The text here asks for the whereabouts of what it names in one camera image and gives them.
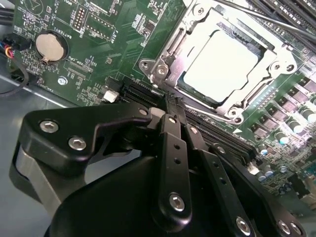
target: capacitor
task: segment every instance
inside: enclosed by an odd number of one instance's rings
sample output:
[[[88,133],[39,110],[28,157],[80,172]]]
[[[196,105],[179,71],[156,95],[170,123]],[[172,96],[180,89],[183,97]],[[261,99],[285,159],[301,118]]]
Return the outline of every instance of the capacitor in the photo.
[[[289,183],[286,183],[283,185],[286,192],[289,192],[292,190],[292,186]]]
[[[291,129],[292,129],[292,131],[294,132],[294,133],[301,133],[301,132],[303,132],[303,127],[302,127],[302,125],[300,125],[297,121],[295,121],[295,120],[292,120],[291,122],[289,122],[288,124],[287,124]]]
[[[263,168],[263,172],[265,174],[265,176],[268,178],[269,176],[273,175],[273,171],[271,170],[271,166],[269,165],[266,165],[264,168]]]
[[[287,172],[286,166],[284,166],[284,165],[281,166],[281,167],[280,167],[280,172],[281,172],[281,173],[286,173],[286,172]]]
[[[283,132],[277,132],[275,134],[275,138],[282,145],[285,145],[285,144],[287,144],[290,141],[289,138]]]
[[[278,194],[279,195],[284,195],[285,193],[286,193],[285,188],[284,187],[279,187]]]
[[[310,109],[303,110],[301,115],[308,121],[308,122],[316,122],[316,114],[311,111]]]
[[[268,154],[268,150],[267,150],[265,144],[259,144],[258,149],[259,149],[259,152],[261,155],[265,156]]]
[[[263,181],[266,180],[266,176],[263,174],[262,171],[260,171],[259,173],[257,173],[256,176],[258,177],[259,182],[263,182]]]

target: motherboard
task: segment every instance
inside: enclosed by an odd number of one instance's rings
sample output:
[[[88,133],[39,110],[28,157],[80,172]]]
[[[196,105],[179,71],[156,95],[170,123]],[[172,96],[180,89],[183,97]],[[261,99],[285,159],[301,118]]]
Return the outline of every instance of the motherboard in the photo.
[[[232,1],[316,34],[316,1]],[[301,35],[201,0],[20,0],[14,33],[33,41],[14,57],[36,85],[79,106],[116,101],[126,79],[177,92],[255,147],[248,170],[271,193],[316,208],[316,46]]]

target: electrolytic capacitor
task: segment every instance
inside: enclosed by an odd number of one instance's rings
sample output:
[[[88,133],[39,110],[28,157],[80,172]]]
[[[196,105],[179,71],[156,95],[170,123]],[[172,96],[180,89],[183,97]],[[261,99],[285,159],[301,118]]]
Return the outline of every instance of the electrolytic capacitor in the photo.
[[[268,150],[267,150],[265,144],[259,144],[258,149],[259,149],[259,152],[261,155],[265,156],[268,154]]]
[[[263,168],[263,172],[264,172],[266,177],[269,177],[269,176],[273,175],[273,171],[271,170],[271,166],[269,166],[269,165],[266,165]]]
[[[259,180],[260,182],[263,182],[263,181],[266,180],[266,176],[263,174],[262,171],[260,171],[259,173],[257,173],[256,176],[258,177],[258,180]]]
[[[311,111],[310,109],[303,110],[301,115],[308,121],[308,122],[316,122],[316,113]]]
[[[289,138],[283,132],[277,132],[275,134],[275,138],[282,145],[285,145],[285,144],[287,144],[290,141]]]
[[[294,133],[301,133],[303,131],[302,125],[300,125],[297,121],[292,120],[287,124]]]

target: screw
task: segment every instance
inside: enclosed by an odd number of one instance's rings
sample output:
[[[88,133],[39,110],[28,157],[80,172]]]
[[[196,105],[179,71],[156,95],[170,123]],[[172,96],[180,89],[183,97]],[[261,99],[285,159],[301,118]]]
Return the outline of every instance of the screw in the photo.
[[[82,151],[87,146],[86,142],[80,137],[72,137],[69,139],[68,145],[76,151]]]
[[[176,121],[174,118],[172,118],[172,117],[170,117],[169,120],[170,120],[170,122],[172,122],[172,123],[176,123],[176,122],[177,122],[177,121]]]
[[[204,8],[200,8],[198,11],[197,11],[197,13],[199,14],[199,15],[202,15],[203,13],[204,13]]]
[[[59,77],[57,82],[60,85],[67,85],[68,80],[65,77]]]
[[[140,112],[142,115],[147,115],[147,114],[148,114],[148,112],[147,112],[147,111],[142,110],[142,109],[139,109],[139,112]]]
[[[192,131],[192,133],[197,134],[198,130],[195,127],[190,127],[190,130]]]
[[[176,211],[183,211],[184,210],[184,202],[182,198],[180,198],[177,194],[171,194],[169,197],[170,205],[175,209]]]
[[[299,235],[302,235],[302,231],[300,230],[300,228],[298,228],[293,222],[291,222],[291,226],[293,230],[295,230],[296,233],[298,233]]]
[[[277,225],[287,235],[291,234],[291,231],[290,231],[289,227],[283,221],[278,221]]]
[[[49,120],[45,120],[39,124],[39,127],[41,128],[42,131],[48,132],[48,133],[54,133],[58,131],[59,126],[57,123]]]
[[[217,149],[218,149],[218,151],[219,151],[220,153],[225,154],[225,150],[224,150],[224,148],[222,148],[222,147],[217,147]]]
[[[162,76],[166,75],[168,72],[168,67],[166,65],[159,65],[157,72],[158,72],[158,74],[160,74]]]
[[[142,68],[143,68],[143,69],[147,70],[148,67],[149,67],[149,66],[148,66],[148,63],[142,62]]]
[[[250,227],[248,226],[247,222],[245,222],[244,219],[242,219],[241,217],[237,217],[236,218],[236,224],[238,226],[238,228],[241,230],[241,232],[243,232],[245,234],[245,236],[249,236],[251,233]]]
[[[281,172],[281,173],[285,173],[286,171],[287,171],[286,166],[281,166],[281,167],[280,167],[280,172]]]

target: cable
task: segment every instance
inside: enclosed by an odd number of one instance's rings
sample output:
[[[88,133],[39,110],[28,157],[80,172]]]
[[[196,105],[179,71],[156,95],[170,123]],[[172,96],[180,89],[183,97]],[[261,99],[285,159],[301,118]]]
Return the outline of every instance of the cable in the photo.
[[[12,26],[13,25],[13,18],[0,16],[0,25]]]
[[[2,8],[0,7],[0,15],[1,16],[10,16],[13,17],[14,9]]]
[[[8,58],[13,58],[13,54],[12,54],[12,51],[11,51],[12,47],[5,47],[5,54]]]
[[[280,27],[283,27],[283,28],[287,29],[290,32],[301,34],[306,39],[312,41],[313,43],[316,43],[316,36],[314,36],[311,33],[308,33],[307,31],[298,29],[297,27],[288,25],[288,24],[286,24],[284,22],[278,21],[278,20],[273,19],[271,17],[264,16],[264,15],[258,13],[258,12],[255,12],[253,10],[250,10],[250,9],[246,8],[246,7],[237,5],[237,4],[235,4],[233,2],[230,2],[230,1],[226,1],[226,0],[214,0],[214,1],[219,2],[221,4],[224,4],[226,6],[232,7],[234,9],[239,10],[239,11],[243,11],[243,12],[249,14],[249,15],[255,16],[255,17],[260,18],[262,20],[265,20],[265,21],[271,22],[273,24],[276,24],[276,25],[278,25]]]
[[[11,58],[11,61],[21,70],[21,72],[23,73],[24,79],[21,82],[21,84],[18,87],[14,88],[13,90],[0,93],[0,98],[14,95],[15,93],[22,90],[23,87],[25,87],[27,83],[29,83],[29,80],[30,80],[29,74],[26,71],[25,67],[22,65],[22,63],[16,60],[15,58]]]

